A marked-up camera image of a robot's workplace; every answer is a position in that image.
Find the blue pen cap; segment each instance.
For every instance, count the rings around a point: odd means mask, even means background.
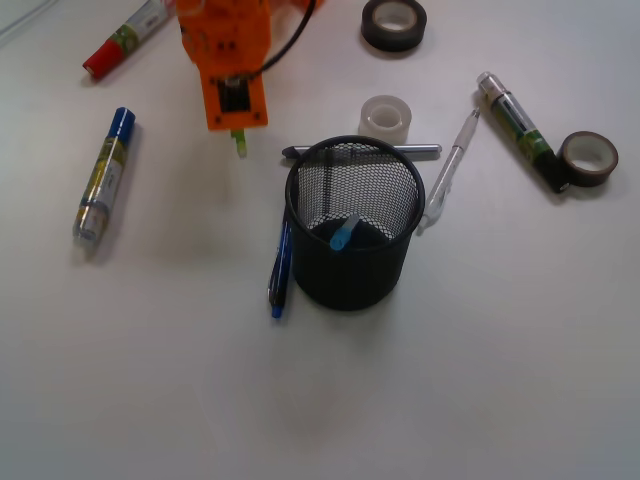
[[[111,122],[109,135],[107,137],[115,137],[126,147],[129,146],[133,125],[136,123],[136,116],[128,108],[120,107],[116,110],[116,115]]]

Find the black electrical tape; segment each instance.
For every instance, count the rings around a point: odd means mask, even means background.
[[[392,30],[383,27],[381,20],[389,17],[402,18],[409,10],[407,27]],[[427,12],[415,0],[371,0],[362,11],[362,36],[372,47],[384,52],[404,52],[417,47],[424,37],[427,26]]]
[[[618,166],[618,150],[608,139],[592,132],[576,132],[567,137],[558,152],[569,182],[577,187],[597,187],[607,181]],[[585,161],[598,169],[587,170],[576,162]]]

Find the silver pen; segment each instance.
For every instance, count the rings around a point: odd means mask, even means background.
[[[434,225],[440,218],[440,215],[442,215],[444,201],[447,198],[447,194],[451,191],[453,175],[456,173],[456,169],[458,168],[458,165],[460,165],[462,157],[464,157],[464,153],[467,151],[467,148],[469,148],[469,143],[476,131],[479,117],[480,109],[476,108],[471,112],[467,121],[464,122],[462,130],[453,144],[449,158],[447,158],[447,161],[440,172],[440,176],[438,177],[436,184],[433,186],[433,190],[431,190],[431,193],[427,197],[427,206],[424,209],[424,215],[420,222],[421,230]]]
[[[282,155],[284,158],[297,160],[310,148],[310,146],[288,147],[282,151]],[[398,145],[395,148],[405,155],[426,155],[424,160],[437,160],[440,158],[440,152],[442,151],[442,147],[437,144]]]

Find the pen holder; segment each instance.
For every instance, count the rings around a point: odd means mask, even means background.
[[[425,206],[420,174],[402,153],[368,137],[325,140],[295,163],[285,197],[293,274],[307,295],[360,310],[393,290]],[[348,245],[333,250],[331,238],[354,214]]]

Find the green marker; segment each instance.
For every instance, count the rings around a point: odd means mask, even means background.
[[[555,193],[566,190],[569,182],[562,164],[516,98],[491,72],[477,81],[491,112],[533,168]]]
[[[236,141],[236,149],[241,158],[247,156],[247,140],[244,138],[244,130],[231,130],[231,137]]]

